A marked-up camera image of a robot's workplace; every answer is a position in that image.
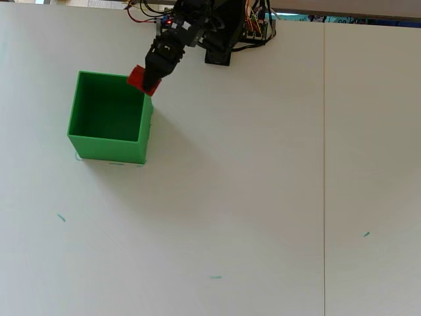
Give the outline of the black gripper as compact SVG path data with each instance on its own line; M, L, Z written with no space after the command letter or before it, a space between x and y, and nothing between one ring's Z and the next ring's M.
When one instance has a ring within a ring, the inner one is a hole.
M157 35L145 58L143 91L152 92L171 74L184 56L186 45L169 31Z

